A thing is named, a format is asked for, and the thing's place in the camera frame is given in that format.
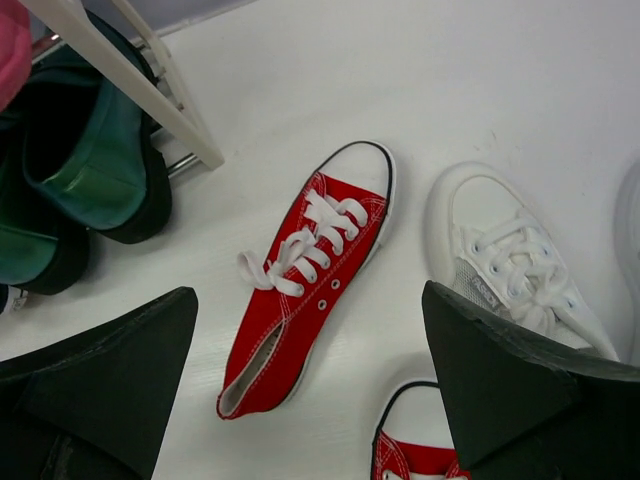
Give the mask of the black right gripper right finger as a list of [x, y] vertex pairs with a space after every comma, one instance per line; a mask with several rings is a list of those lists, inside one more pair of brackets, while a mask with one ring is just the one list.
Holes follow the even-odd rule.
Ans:
[[426, 336], [475, 479], [636, 479], [639, 370], [512, 324], [429, 281]]

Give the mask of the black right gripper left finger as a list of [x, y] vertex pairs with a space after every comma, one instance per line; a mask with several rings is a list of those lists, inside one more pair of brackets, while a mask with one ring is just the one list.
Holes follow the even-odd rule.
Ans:
[[176, 288], [1, 364], [4, 479], [152, 477], [198, 299]]

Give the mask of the red canvas sneaker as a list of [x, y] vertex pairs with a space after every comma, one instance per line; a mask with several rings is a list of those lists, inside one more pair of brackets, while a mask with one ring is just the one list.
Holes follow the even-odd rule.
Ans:
[[371, 446], [371, 480], [469, 479], [451, 438], [439, 385], [412, 380], [382, 410]]
[[351, 142], [307, 179], [266, 256], [239, 254], [253, 292], [217, 399], [221, 419], [271, 411], [293, 394], [332, 309], [389, 231], [396, 180], [388, 148]]

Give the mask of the white sneaker under arm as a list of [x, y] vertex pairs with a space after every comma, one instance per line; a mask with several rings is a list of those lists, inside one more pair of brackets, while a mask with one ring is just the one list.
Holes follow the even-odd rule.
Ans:
[[616, 198], [613, 241], [618, 265], [631, 296], [631, 361], [639, 364], [639, 161], [625, 173]]

